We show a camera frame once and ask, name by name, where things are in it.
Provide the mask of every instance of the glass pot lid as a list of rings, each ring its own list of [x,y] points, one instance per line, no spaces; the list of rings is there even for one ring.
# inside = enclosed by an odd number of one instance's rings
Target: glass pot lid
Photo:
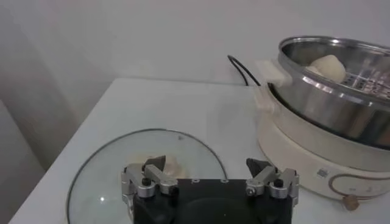
[[[161,155],[167,156],[164,172],[173,177],[227,178],[215,152],[195,137],[164,129],[135,131],[102,146],[79,169],[66,201],[68,223],[130,223],[121,196],[121,170]]]

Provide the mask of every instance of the black power cord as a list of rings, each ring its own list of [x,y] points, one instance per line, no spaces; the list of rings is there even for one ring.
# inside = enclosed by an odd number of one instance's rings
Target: black power cord
[[[248,86],[248,81],[245,78],[244,73],[240,70],[239,67],[241,67],[246,72],[246,74],[249,75],[249,77],[256,83],[256,85],[261,86],[260,83],[257,81],[257,79],[252,75],[252,73],[250,73],[250,71],[243,64],[241,64],[241,62],[239,62],[235,57],[228,55],[227,58],[229,59],[231,64],[238,70],[240,75],[243,77],[246,86]]]

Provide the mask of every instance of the white table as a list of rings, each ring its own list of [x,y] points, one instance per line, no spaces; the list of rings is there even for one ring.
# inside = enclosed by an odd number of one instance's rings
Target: white table
[[[66,195],[82,163],[106,142],[145,128],[190,133],[220,156],[229,178],[248,178],[245,159],[265,159],[257,116],[252,87],[117,79],[10,223],[64,223]],[[301,189],[293,223],[382,224],[389,222],[389,208],[390,194],[347,212],[337,201]]]

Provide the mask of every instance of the pot handle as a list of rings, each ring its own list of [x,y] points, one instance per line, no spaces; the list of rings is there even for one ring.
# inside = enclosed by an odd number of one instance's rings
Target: pot handle
[[[293,78],[286,72],[277,60],[262,60],[256,62],[259,69],[260,83],[272,83],[276,87],[290,85]]]
[[[278,111],[278,105],[272,100],[268,86],[259,86],[254,88],[256,107],[260,111],[275,113]]]

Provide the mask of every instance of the white wall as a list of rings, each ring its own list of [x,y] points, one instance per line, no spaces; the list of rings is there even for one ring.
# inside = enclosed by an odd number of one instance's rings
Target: white wall
[[[8,223],[44,174],[0,100],[0,223]]]
[[[227,54],[249,64],[302,34],[390,45],[389,10],[387,0],[2,0],[0,93],[47,167],[115,77],[240,84]]]

